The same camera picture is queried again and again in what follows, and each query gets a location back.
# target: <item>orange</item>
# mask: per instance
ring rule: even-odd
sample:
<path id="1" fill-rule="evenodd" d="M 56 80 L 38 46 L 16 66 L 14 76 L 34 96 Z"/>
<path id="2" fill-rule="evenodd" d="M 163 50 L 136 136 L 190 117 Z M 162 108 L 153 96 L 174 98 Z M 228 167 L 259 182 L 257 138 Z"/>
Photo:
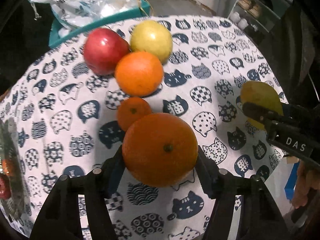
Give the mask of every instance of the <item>orange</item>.
<path id="1" fill-rule="evenodd" d="M 160 60 L 146 51 L 132 52 L 117 64 L 115 78 L 123 92 L 143 97 L 156 91 L 164 72 Z"/>
<path id="2" fill-rule="evenodd" d="M 137 97 L 129 98 L 122 101 L 118 107 L 118 124 L 126 132 L 135 121 L 151 113 L 152 110 L 147 101 Z"/>
<path id="3" fill-rule="evenodd" d="M 174 185 L 193 169 L 198 142 L 192 128 L 172 114 L 149 114 L 134 122 L 122 144 L 129 172 L 152 187 Z"/>

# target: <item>teal box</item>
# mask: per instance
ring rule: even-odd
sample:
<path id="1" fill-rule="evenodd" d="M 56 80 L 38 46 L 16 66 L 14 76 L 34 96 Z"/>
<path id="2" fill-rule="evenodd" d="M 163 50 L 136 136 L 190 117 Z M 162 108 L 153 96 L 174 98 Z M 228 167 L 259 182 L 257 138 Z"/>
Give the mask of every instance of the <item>teal box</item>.
<path id="1" fill-rule="evenodd" d="M 149 3 L 147 3 L 145 0 L 141 0 L 141 7 L 148 15 L 150 14 L 150 4 Z M 127 19 L 132 19 L 132 18 L 143 17 L 143 16 L 146 16 L 146 15 L 140 8 L 133 8 L 131 10 L 116 13 L 114 15 L 102 18 L 98 21 L 95 21 L 91 24 L 88 24 L 84 27 L 78 28 L 78 29 L 70 32 L 67 36 L 64 36 L 63 38 L 61 38 L 58 34 L 58 31 L 62 28 L 62 25 L 59 23 L 59 21 L 57 19 L 54 19 L 53 23 L 51 25 L 51 31 L 50 31 L 50 36 L 49 36 L 49 47 L 51 49 L 53 49 L 53 48 L 57 47 L 59 44 L 65 42 L 66 40 L 70 40 L 72 37 L 74 37 L 80 33 L 90 31 L 90 30 L 97 28 L 97 27 L 100 27 L 102 25 L 115 23 L 118 21 L 123 21 L 123 20 L 127 20 Z"/>

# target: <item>red object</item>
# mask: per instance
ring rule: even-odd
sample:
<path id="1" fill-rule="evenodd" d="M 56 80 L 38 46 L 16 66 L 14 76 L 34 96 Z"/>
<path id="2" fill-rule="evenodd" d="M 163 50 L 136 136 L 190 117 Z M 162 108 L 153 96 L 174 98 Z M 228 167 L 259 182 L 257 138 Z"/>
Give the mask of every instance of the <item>red object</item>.
<path id="1" fill-rule="evenodd" d="M 97 75 L 115 71 L 119 60 L 130 52 L 130 46 L 118 33 L 107 28 L 90 32 L 84 45 L 83 57 L 87 66 Z"/>
<path id="2" fill-rule="evenodd" d="M 7 175 L 0 173 L 0 198 L 8 199 L 11 197 L 10 183 Z"/>
<path id="3" fill-rule="evenodd" d="M 2 161 L 2 169 L 4 171 L 4 174 L 6 174 L 9 177 L 15 175 L 14 163 L 12 160 L 4 159 Z"/>

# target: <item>cat print tablecloth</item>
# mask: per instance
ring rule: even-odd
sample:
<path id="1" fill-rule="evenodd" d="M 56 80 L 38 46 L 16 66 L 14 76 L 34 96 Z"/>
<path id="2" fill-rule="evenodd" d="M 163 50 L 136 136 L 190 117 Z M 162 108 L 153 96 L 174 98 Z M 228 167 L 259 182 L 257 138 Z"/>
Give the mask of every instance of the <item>cat print tablecloth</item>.
<path id="1" fill-rule="evenodd" d="M 162 83 L 144 99 L 154 112 L 186 121 L 205 155 L 220 168 L 267 179 L 283 153 L 266 143 L 264 131 L 246 121 L 240 102 L 240 89 L 247 80 L 269 84 L 286 101 L 263 55 L 224 18 L 153 19 L 172 33 L 173 52 L 164 65 Z M 142 20 L 107 27 L 129 41 Z M 87 36 L 76 36 L 36 60 L 0 105 L 0 118 L 17 142 L 25 182 L 25 210 L 11 225 L 27 236 L 58 177 L 83 176 L 101 166 L 124 138 L 116 110 L 129 96 L 112 76 L 96 76 L 86 66 L 82 52 Z M 214 204 L 194 170 L 167 188 L 146 186 L 126 170 L 116 194 L 105 202 L 121 240 L 191 239 L 204 232 Z M 235 214 L 240 206 L 238 196 Z M 89 240 L 83 196 L 79 213 L 84 239 Z"/>

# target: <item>plastic bag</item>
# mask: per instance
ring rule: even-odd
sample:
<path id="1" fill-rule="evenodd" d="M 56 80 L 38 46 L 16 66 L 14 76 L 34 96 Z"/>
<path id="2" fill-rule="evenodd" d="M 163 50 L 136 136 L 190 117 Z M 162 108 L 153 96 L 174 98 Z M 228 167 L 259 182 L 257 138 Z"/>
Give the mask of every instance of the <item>plastic bag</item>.
<path id="1" fill-rule="evenodd" d="M 59 35 L 86 26 L 100 18 L 138 7 L 137 0 L 29 0 L 50 3 L 52 12 L 64 29 Z"/>
<path id="2" fill-rule="evenodd" d="M 104 18 L 136 7 L 137 0 L 97 0 L 92 6 L 92 11 L 97 17 Z"/>

